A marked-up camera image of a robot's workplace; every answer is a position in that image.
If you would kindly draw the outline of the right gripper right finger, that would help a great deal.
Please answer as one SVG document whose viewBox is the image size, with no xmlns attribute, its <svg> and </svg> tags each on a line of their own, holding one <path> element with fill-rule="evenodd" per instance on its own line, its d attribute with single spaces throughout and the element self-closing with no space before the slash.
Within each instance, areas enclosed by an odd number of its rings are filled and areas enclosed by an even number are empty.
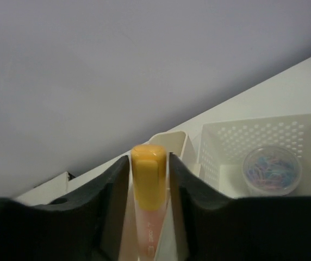
<svg viewBox="0 0 311 261">
<path fill-rule="evenodd" d="M 169 159 L 179 260 L 311 260 L 311 196 L 230 198 Z"/>
</svg>

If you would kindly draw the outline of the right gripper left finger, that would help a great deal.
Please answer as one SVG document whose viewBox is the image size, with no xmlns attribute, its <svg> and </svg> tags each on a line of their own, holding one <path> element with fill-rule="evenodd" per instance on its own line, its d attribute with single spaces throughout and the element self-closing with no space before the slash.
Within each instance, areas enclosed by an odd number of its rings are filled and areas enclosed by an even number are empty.
<svg viewBox="0 0 311 261">
<path fill-rule="evenodd" d="M 49 204 L 0 197 L 0 260 L 118 260 L 128 186 L 123 156 Z"/>
</svg>

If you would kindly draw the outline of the paperclip jar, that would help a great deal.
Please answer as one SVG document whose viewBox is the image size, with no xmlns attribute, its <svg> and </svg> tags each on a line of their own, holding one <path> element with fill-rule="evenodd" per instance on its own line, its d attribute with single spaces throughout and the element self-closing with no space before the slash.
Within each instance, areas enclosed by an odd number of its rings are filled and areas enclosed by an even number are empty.
<svg viewBox="0 0 311 261">
<path fill-rule="evenodd" d="M 298 187 L 302 165 L 290 150 L 266 145 L 246 155 L 242 175 L 252 196 L 285 196 Z"/>
</svg>

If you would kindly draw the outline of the yellow highlighter cap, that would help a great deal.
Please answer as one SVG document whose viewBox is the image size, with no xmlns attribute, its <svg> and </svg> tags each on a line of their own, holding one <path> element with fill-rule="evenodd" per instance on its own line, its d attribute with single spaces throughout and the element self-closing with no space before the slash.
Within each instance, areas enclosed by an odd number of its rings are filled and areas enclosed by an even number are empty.
<svg viewBox="0 0 311 261">
<path fill-rule="evenodd" d="M 158 210 L 166 201 L 167 151 L 160 145 L 137 145 L 131 150 L 134 196 L 139 207 Z"/>
</svg>

